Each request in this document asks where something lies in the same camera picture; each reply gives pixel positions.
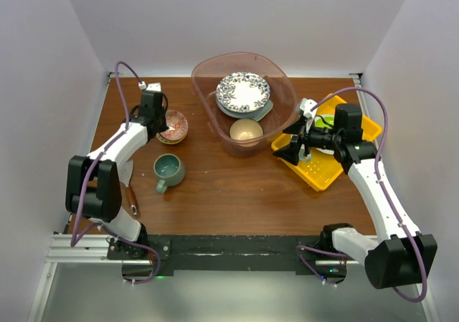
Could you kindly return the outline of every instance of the black mounting plate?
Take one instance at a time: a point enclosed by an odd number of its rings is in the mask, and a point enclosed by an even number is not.
[[[148,241],[161,256],[162,276],[174,275],[175,270],[291,271],[310,275],[295,247],[314,246],[319,236],[149,235]],[[337,269],[336,265],[314,265],[315,260],[332,260],[329,257],[312,252],[303,252],[303,257],[328,278],[346,275],[345,266]],[[132,260],[122,250],[109,250],[107,258]],[[146,276],[150,269],[150,265],[123,265],[123,273],[131,277]]]

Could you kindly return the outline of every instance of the translucent plastic tub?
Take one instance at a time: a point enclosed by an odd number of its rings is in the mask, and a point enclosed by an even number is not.
[[[223,77],[233,72],[253,72],[270,85],[273,109],[260,121],[263,136],[236,141],[230,138],[231,125],[237,120],[224,114],[215,101],[215,89]],[[251,156],[268,147],[297,117],[295,89],[285,73],[268,58],[249,52],[220,55],[197,65],[191,74],[191,91],[199,96],[209,116],[209,129],[218,135],[225,150],[233,156]]]

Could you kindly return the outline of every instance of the stack of plates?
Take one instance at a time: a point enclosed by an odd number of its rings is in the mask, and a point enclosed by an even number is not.
[[[273,108],[270,86],[261,76],[235,72],[226,76],[215,90],[220,110],[233,118],[260,120]]]

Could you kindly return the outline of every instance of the plate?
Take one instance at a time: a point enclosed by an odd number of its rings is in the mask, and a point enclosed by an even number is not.
[[[188,133],[188,120],[185,115],[177,110],[169,109],[166,111],[166,125],[169,129],[161,132],[160,135],[167,141],[180,141]]]
[[[269,100],[270,86],[255,73],[235,72],[220,81],[215,96],[222,107],[232,112],[255,112]]]
[[[223,113],[225,113],[228,116],[231,116],[232,118],[236,118],[236,119],[252,118],[253,116],[257,115],[257,110],[255,112],[250,112],[250,113],[236,113],[236,112],[232,112],[231,110],[228,110],[225,107],[223,107],[218,100],[216,102],[217,102],[218,108]]]

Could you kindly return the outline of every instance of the ceramic bowl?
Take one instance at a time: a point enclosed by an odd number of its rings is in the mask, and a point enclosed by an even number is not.
[[[261,137],[263,135],[263,129],[261,125],[252,119],[239,119],[231,125],[229,129],[229,136],[237,141],[245,141],[247,139],[253,139]]]
[[[251,113],[262,108],[270,99],[266,80],[251,72],[235,72],[223,78],[215,90],[223,108],[236,113]]]
[[[175,145],[175,144],[178,144],[178,143],[182,142],[185,139],[185,137],[183,137],[182,139],[180,139],[178,141],[168,141],[167,139],[161,137],[161,134],[159,134],[159,133],[156,134],[156,137],[160,142],[162,142],[163,144],[167,144],[167,145]]]
[[[178,143],[186,137],[188,133],[188,120],[179,111],[173,109],[167,110],[166,124],[169,129],[158,133],[158,139],[163,143],[166,141],[168,143]]]

